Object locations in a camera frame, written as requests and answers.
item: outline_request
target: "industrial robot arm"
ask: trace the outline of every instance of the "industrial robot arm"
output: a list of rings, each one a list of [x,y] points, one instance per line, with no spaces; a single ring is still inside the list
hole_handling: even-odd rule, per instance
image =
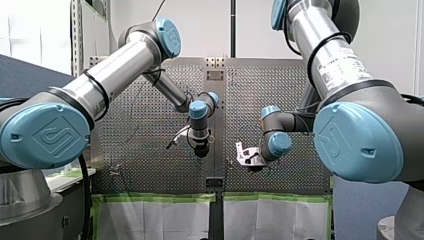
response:
[[[194,116],[190,118],[191,128],[202,125],[208,129],[201,116],[196,118],[196,106],[216,104],[216,94],[207,93],[208,97],[196,99],[200,103],[191,103],[191,98],[160,69],[164,60],[177,57],[180,51],[180,35],[171,20],[161,18],[137,25],[122,35],[115,53],[65,87],[51,87],[24,103],[2,104],[0,167],[51,169],[75,160],[89,142],[95,122],[106,115],[110,102],[141,74],[179,112]]]
[[[399,94],[367,71],[349,46],[358,21],[357,0],[275,0],[272,26],[296,42],[309,82],[297,111],[262,110],[264,136],[255,150],[259,166],[290,150],[287,132],[313,132],[320,159],[341,178],[368,183],[424,179],[423,101]],[[238,160],[246,166],[240,149]]]

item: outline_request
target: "metal pole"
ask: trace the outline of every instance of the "metal pole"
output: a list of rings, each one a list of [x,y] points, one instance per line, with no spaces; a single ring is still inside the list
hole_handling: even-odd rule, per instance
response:
[[[231,0],[231,58],[236,57],[236,0]]]

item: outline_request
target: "wall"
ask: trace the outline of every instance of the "wall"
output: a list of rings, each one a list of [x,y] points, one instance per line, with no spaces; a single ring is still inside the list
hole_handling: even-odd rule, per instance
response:
[[[128,27],[151,21],[160,3],[159,0],[111,0],[113,35],[119,38]],[[171,18],[180,31],[180,56],[229,55],[229,1],[166,1],[158,15],[161,16]]]
[[[115,36],[132,24],[150,21],[160,0],[112,0]],[[242,0],[237,4],[237,56],[295,58],[282,33],[270,29],[273,0]],[[424,94],[423,4],[419,0],[360,0],[361,23],[352,46],[376,77],[391,81],[402,93]],[[229,55],[229,4],[224,0],[180,0],[165,3],[160,16],[177,24],[182,56]],[[369,185],[336,179],[334,193],[337,239],[372,240],[377,221],[394,215],[404,197],[402,183]]]

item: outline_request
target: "pegboard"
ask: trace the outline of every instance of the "pegboard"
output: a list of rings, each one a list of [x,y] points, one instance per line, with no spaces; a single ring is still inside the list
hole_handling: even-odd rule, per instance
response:
[[[236,142],[258,146],[263,107],[298,106],[307,80],[303,65],[299,60],[225,59],[225,66],[220,66],[222,81],[207,79],[211,63],[205,59],[179,58],[163,65],[183,91],[196,94],[223,86],[219,106],[223,116],[214,123],[214,131],[222,132],[223,147],[213,147],[210,155],[212,169],[226,167],[225,191],[329,194],[330,174],[315,153],[312,136],[291,134],[293,151],[270,171],[248,173],[236,161]],[[104,167],[96,174],[94,192],[205,192],[205,177],[210,175],[205,160],[197,159],[185,145],[165,149],[186,121],[187,115],[176,113],[149,82],[137,79],[112,103],[99,128]],[[111,175],[118,165],[121,175]]]
[[[259,173],[248,173],[236,161],[236,142],[241,141],[244,148],[259,145],[263,107],[277,105],[283,111],[298,107],[307,82],[304,63],[229,59],[226,67],[225,191],[328,194],[330,173],[315,152],[312,136],[290,134],[293,150]]]
[[[183,91],[197,94],[203,91],[205,69],[198,63],[163,67]],[[101,123],[103,168],[96,174],[93,191],[205,192],[204,163],[193,150],[186,144],[165,149],[186,124],[187,114],[177,113],[157,89],[139,77],[111,104]]]

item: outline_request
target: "metal frame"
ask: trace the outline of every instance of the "metal frame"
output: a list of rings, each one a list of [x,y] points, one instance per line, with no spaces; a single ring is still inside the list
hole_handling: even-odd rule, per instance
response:
[[[81,1],[71,2],[71,29],[72,29],[72,76],[78,77],[84,71],[83,29]]]
[[[92,57],[90,58],[90,66],[94,66],[97,62],[103,60],[105,57]],[[216,198],[215,201],[210,204],[210,231],[209,231],[209,239],[214,240],[223,240],[224,239],[224,203],[223,203],[223,192],[226,191],[236,191],[236,192],[256,192],[256,191],[264,191],[264,192],[284,192],[284,193],[296,193],[296,194],[306,194],[306,195],[330,195],[332,194],[331,188],[330,188],[330,173],[325,170],[324,166],[321,166],[319,170],[322,170],[322,176],[320,175],[317,179],[319,181],[322,181],[321,183],[317,183],[316,186],[309,186],[306,188],[298,188],[298,189],[289,189],[284,188],[284,184],[287,183],[287,181],[295,181],[294,179],[284,178],[282,180],[282,187],[279,188],[281,185],[274,185],[271,188],[263,188],[261,186],[261,182],[258,181],[257,185],[249,185],[247,188],[243,188],[243,180],[240,181],[240,179],[253,179],[255,181],[255,177],[248,173],[245,168],[239,169],[239,171],[234,171],[232,169],[230,164],[230,158],[232,156],[229,156],[228,154],[228,148],[235,150],[235,142],[234,146],[232,145],[231,141],[228,142],[227,139],[231,137],[231,131],[232,129],[229,129],[229,117],[232,115],[228,114],[235,114],[234,112],[234,106],[232,106],[230,102],[230,98],[228,94],[231,94],[229,92],[229,88],[231,88],[231,84],[233,84],[233,76],[234,74],[242,74],[238,72],[240,69],[243,68],[249,68],[249,67],[256,67],[259,70],[265,69],[267,72],[270,73],[273,71],[279,71],[276,73],[273,79],[271,79],[274,82],[267,83],[267,84],[281,84],[279,81],[276,81],[276,79],[279,79],[281,77],[280,75],[284,75],[285,77],[294,77],[295,79],[289,82],[290,84],[295,84],[295,88],[287,88],[284,89],[278,89],[276,88],[276,92],[265,92],[262,94],[274,94],[272,95],[272,99],[270,100],[271,103],[268,104],[276,104],[280,105],[283,104],[286,101],[278,102],[278,99],[282,95],[290,95],[293,99],[290,99],[290,109],[287,110],[294,110],[298,104],[300,104],[300,99],[303,92],[303,85],[299,84],[299,82],[306,83],[306,71],[304,69],[304,64],[302,61],[299,60],[259,60],[259,59],[227,59],[227,58],[178,58],[174,60],[168,60],[166,61],[163,66],[166,69],[166,67],[185,67],[185,66],[203,66],[203,90],[204,91],[214,91],[220,96],[220,102],[217,106],[217,109],[215,111],[215,114],[213,117],[209,120],[209,126],[211,127],[212,134],[215,136],[215,142],[211,145],[213,149],[211,149],[209,155],[207,158],[202,160],[203,162],[203,177],[204,177],[204,185],[205,185],[205,191],[214,193]],[[248,92],[241,92],[239,94],[249,94]],[[255,125],[259,120],[259,111],[260,109],[254,110],[255,117],[252,119],[247,119],[248,124]],[[312,144],[312,138],[311,137],[303,137],[303,136],[296,136],[296,139],[301,139],[300,146],[297,146],[298,148],[308,148],[304,149],[307,151],[308,154],[312,154],[311,156],[308,155],[308,157],[304,158],[314,158],[313,161],[308,163],[313,164],[321,164],[318,157],[316,156],[315,151],[313,150],[313,144]],[[97,158],[101,156],[100,152],[101,150],[95,149],[100,146],[100,143],[96,144],[93,142],[93,152],[98,153],[96,155]],[[303,152],[297,151],[295,154],[304,154]],[[320,165],[314,165],[315,169],[319,168]],[[228,183],[231,183],[234,181],[240,181],[241,185],[230,185],[228,187]],[[177,191],[177,193],[192,193],[192,192],[184,192],[184,191]]]

